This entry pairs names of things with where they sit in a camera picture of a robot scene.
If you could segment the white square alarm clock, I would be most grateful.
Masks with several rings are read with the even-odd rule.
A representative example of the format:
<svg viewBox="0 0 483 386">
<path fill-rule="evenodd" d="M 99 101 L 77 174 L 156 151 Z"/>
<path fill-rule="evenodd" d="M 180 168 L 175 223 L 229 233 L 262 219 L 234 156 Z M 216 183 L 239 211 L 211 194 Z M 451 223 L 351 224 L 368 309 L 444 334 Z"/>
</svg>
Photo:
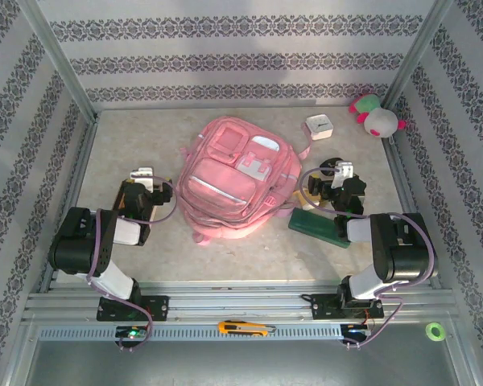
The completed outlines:
<svg viewBox="0 0 483 386">
<path fill-rule="evenodd" d="M 334 126 L 326 114 L 307 117 L 303 129 L 312 141 L 327 139 L 332 136 Z"/>
</svg>

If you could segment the green pencil case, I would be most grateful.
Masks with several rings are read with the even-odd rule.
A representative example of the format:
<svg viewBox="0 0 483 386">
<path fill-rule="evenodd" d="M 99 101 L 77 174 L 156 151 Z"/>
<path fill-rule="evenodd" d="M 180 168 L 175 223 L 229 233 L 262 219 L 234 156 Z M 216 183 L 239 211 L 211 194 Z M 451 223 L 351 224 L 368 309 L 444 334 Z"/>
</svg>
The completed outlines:
<svg viewBox="0 0 483 386">
<path fill-rule="evenodd" d="M 294 208 L 288 228 L 340 248 L 348 248 L 350 246 L 349 241 L 339 236 L 338 227 L 334 220 L 317 215 L 311 211 Z"/>
</svg>

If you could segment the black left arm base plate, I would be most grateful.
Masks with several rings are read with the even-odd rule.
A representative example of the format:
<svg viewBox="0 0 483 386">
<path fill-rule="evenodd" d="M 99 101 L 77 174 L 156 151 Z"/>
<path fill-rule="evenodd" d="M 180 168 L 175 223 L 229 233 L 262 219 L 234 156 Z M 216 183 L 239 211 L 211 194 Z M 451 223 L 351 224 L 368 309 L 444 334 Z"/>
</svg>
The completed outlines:
<svg viewBox="0 0 483 386">
<path fill-rule="evenodd" d="M 165 322 L 169 309 L 168 296 L 147 295 L 141 297 L 140 307 L 151 314 L 154 322 Z M 120 302 L 100 298 L 96 319 L 98 322 L 147 322 L 147 316 Z"/>
</svg>

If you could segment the black computer mouse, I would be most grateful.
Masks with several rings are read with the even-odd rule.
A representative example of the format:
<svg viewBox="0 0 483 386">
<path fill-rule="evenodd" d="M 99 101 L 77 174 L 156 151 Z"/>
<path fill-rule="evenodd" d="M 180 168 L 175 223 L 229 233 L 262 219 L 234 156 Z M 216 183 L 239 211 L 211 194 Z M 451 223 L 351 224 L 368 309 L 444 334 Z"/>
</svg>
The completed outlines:
<svg viewBox="0 0 483 386">
<path fill-rule="evenodd" d="M 342 162 L 342 158 L 329 158 L 320 164 L 321 173 L 327 177 L 333 177 L 336 172 L 336 167 L 339 162 Z"/>
</svg>

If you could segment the aluminium side rail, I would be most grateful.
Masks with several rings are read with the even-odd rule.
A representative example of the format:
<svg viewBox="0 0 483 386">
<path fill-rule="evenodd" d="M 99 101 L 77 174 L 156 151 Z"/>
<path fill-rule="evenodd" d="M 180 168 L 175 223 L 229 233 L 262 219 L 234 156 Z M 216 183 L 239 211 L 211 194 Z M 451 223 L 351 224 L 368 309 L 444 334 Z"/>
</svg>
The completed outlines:
<svg viewBox="0 0 483 386">
<path fill-rule="evenodd" d="M 408 185 L 407 175 L 403 169 L 401 158 L 395 147 L 392 138 L 382 139 L 383 148 L 386 154 L 386 159 L 390 167 L 390 172 L 394 180 L 395 189 L 398 193 L 398 199 L 401 204 L 402 212 L 417 212 L 415 197 L 411 194 L 410 186 Z M 431 241 L 428 242 L 428 252 L 434 252 L 434 246 Z M 436 262 L 431 277 L 424 281 L 429 283 L 429 286 L 434 290 L 441 290 L 442 285 L 437 277 L 438 262 Z"/>
<path fill-rule="evenodd" d="M 61 197 L 60 209 L 56 217 L 52 240 L 55 239 L 55 236 L 59 231 L 69 208 L 74 206 L 78 200 L 81 185 L 85 176 L 87 162 L 89 160 L 89 155 L 91 149 L 93 148 L 93 141 L 97 132 L 99 120 L 100 115 L 96 115 L 94 121 L 86 126 L 85 130 L 80 136 L 65 191 Z M 50 266 L 48 263 L 48 257 L 46 257 L 41 267 L 40 276 L 34 287 L 35 293 L 47 292 L 47 289 L 50 287 L 50 283 L 52 281 L 53 271 L 54 269 Z"/>
</svg>

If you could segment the aluminium frame post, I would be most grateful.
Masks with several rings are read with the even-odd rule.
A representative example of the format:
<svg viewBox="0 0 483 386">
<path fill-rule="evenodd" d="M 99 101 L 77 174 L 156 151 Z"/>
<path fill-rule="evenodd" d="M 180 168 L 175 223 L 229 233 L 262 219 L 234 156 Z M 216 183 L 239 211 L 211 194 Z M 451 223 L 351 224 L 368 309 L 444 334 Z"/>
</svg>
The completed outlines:
<svg viewBox="0 0 483 386">
<path fill-rule="evenodd" d="M 84 87 L 81 85 L 69 59 L 64 54 L 50 23 L 46 20 L 37 0 L 16 0 L 31 28 L 35 32 L 52 64 L 68 88 L 72 99 L 87 122 L 95 122 L 97 112 L 93 107 Z"/>
<path fill-rule="evenodd" d="M 387 90 L 383 99 L 385 108 L 392 109 L 397 103 L 401 93 L 407 86 L 411 74 L 422 59 L 431 39 L 453 3 L 454 0 L 435 0 L 433 2 L 422 26 L 419 28 L 419 33 L 416 35 L 413 44 L 399 67 L 397 75 Z"/>
</svg>

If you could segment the pink school backpack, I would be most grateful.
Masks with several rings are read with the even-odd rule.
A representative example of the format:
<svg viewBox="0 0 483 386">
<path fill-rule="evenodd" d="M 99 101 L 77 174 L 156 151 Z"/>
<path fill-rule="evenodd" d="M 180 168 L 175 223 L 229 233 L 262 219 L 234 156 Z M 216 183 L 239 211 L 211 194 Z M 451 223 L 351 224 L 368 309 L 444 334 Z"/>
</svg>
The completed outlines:
<svg viewBox="0 0 483 386">
<path fill-rule="evenodd" d="M 240 239 L 295 208 L 293 193 L 309 154 L 237 117 L 208 123 L 184 149 L 176 191 L 198 245 Z"/>
</svg>

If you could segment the green tape roll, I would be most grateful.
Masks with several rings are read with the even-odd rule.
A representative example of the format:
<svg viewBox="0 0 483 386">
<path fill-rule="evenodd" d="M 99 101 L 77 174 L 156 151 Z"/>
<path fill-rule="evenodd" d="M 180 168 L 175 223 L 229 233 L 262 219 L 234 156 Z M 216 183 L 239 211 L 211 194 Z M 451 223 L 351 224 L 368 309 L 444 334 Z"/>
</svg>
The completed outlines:
<svg viewBox="0 0 483 386">
<path fill-rule="evenodd" d="M 433 342 L 443 342 L 446 339 L 446 331 L 438 322 L 430 322 L 425 327 L 426 336 Z"/>
</svg>

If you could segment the grey pink green plush toy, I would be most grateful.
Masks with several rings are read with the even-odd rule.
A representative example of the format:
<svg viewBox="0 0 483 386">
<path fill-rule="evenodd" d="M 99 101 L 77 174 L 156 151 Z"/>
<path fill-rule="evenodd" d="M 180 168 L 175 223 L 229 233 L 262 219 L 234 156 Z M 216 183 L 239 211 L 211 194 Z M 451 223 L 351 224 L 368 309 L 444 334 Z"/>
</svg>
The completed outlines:
<svg viewBox="0 0 483 386">
<path fill-rule="evenodd" d="M 399 120 L 394 112 L 384 109 L 376 94 L 365 94 L 354 100 L 349 112 L 357 115 L 357 123 L 376 138 L 390 138 L 397 131 L 404 130 L 407 123 Z"/>
</svg>

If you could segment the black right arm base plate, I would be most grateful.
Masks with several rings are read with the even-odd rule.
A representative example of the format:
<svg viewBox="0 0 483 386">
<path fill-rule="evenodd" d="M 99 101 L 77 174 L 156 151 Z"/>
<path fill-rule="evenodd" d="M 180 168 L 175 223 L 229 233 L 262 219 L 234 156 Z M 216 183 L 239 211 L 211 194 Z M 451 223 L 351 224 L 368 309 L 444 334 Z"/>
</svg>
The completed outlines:
<svg viewBox="0 0 483 386">
<path fill-rule="evenodd" d="M 314 320 L 384 318 L 382 302 L 377 299 L 345 299 L 337 294 L 301 294 L 308 302 Z"/>
</svg>

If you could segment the aluminium mounting rail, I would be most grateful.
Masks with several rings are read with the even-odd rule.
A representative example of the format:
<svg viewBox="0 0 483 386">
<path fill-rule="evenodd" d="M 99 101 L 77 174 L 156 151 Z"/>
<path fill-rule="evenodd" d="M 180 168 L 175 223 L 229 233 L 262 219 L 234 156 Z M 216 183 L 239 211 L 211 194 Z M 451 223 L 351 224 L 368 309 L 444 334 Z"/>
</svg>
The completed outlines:
<svg viewBox="0 0 483 386">
<path fill-rule="evenodd" d="M 329 281 L 162 281 L 143 282 L 143 294 L 170 298 L 169 323 L 212 324 L 224 319 L 247 322 L 312 321 L 304 294 L 336 290 Z M 420 323 L 456 317 L 456 298 L 449 289 L 431 285 L 397 289 L 404 305 L 398 323 Z M 55 282 L 46 293 L 29 294 L 21 322 L 37 325 L 84 325 L 96 321 L 99 295 L 83 283 Z"/>
</svg>

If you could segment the yellow utility knife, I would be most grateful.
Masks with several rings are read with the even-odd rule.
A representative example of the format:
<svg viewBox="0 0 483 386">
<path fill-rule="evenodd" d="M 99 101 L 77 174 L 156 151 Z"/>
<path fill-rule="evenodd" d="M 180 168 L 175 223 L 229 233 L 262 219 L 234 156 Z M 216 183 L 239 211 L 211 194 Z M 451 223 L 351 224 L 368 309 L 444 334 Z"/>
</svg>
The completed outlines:
<svg viewBox="0 0 483 386">
<path fill-rule="evenodd" d="M 220 333 L 225 335 L 268 336 L 274 334 L 276 326 L 261 323 L 226 320 L 217 324 Z"/>
</svg>

